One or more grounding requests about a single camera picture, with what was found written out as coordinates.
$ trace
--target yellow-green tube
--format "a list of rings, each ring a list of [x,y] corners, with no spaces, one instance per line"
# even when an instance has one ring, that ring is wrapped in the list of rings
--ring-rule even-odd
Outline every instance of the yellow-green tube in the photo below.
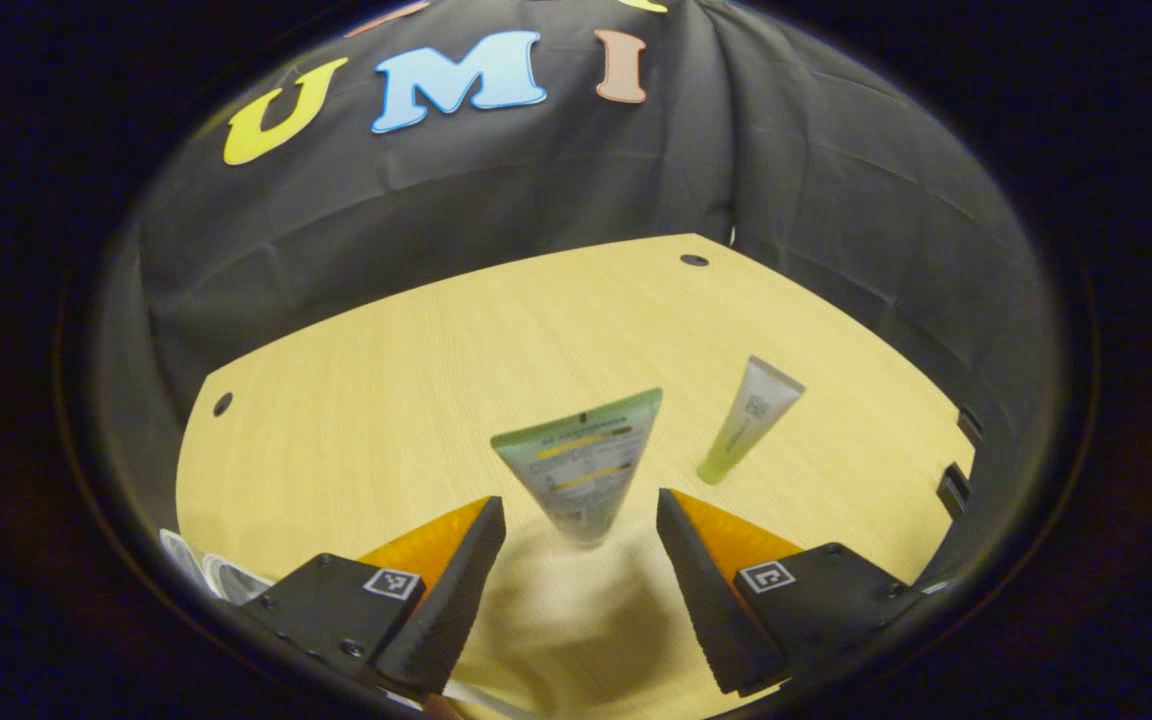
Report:
[[[492,448],[561,532],[582,547],[607,538],[652,434],[660,388],[492,438]]]
[[[727,420],[696,473],[712,486],[721,483],[804,392],[803,382],[750,355]]]

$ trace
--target screw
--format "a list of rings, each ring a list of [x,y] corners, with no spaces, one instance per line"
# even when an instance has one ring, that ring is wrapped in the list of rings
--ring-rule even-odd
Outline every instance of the screw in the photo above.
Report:
[[[343,639],[340,642],[340,652],[343,652],[347,655],[353,655],[353,657],[364,655],[364,649],[362,647],[362,643],[351,639]]]
[[[234,393],[227,392],[225,395],[220,396],[220,400],[215,402],[215,407],[212,407],[211,414],[217,418],[225,414],[225,410],[229,409],[229,403],[234,401]]]

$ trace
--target blue letter m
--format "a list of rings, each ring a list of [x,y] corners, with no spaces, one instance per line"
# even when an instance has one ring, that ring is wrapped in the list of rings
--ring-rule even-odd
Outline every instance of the blue letter m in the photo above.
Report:
[[[371,131],[388,132],[419,123],[426,111],[416,104],[416,88],[444,113],[460,108],[479,77],[483,88],[470,99],[475,108],[509,108],[544,100],[544,88],[531,79],[531,44],[538,40],[539,32],[516,29],[484,37],[460,63],[431,47],[385,60],[376,66],[377,73],[385,73],[385,109],[371,123]]]

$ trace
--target black fabric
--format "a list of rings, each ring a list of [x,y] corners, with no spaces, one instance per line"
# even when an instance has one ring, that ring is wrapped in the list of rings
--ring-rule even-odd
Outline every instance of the black fabric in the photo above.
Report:
[[[599,28],[646,43],[644,104],[594,94]],[[508,29],[540,32],[532,73],[547,100],[430,108],[417,126],[371,132],[379,61],[422,46],[460,60]],[[298,74],[342,56],[314,122],[249,164],[223,162],[234,111],[283,88],[271,127],[291,111]],[[112,391],[103,414],[118,416],[109,433],[138,475],[132,492],[174,526],[169,448],[212,370],[438,279],[653,234],[726,242],[734,225],[737,251],[841,306],[980,420],[973,500],[927,577],[955,571],[1037,483],[1016,444],[1044,442],[1062,402],[1056,297],[963,142],[864,65],[738,3],[662,15],[435,1],[256,82],[198,129],[136,215],[120,251],[129,288],[108,314],[131,328],[109,338],[132,333],[145,350],[115,348],[122,374],[105,378],[162,397]]]

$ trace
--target light wood tabletop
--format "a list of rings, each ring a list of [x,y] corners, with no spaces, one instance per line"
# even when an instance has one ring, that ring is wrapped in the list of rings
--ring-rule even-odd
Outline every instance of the light wood tabletop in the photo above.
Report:
[[[750,355],[806,393],[710,486],[695,468]],[[568,547],[488,439],[653,387],[664,401],[609,538]],[[748,698],[708,674],[655,535],[658,488],[914,582],[950,524],[942,470],[972,465],[956,419],[878,336],[728,247],[607,243],[403,291],[220,367],[184,433],[179,521],[198,552],[278,579],[500,495],[508,535],[453,679],[544,717],[707,717]]]

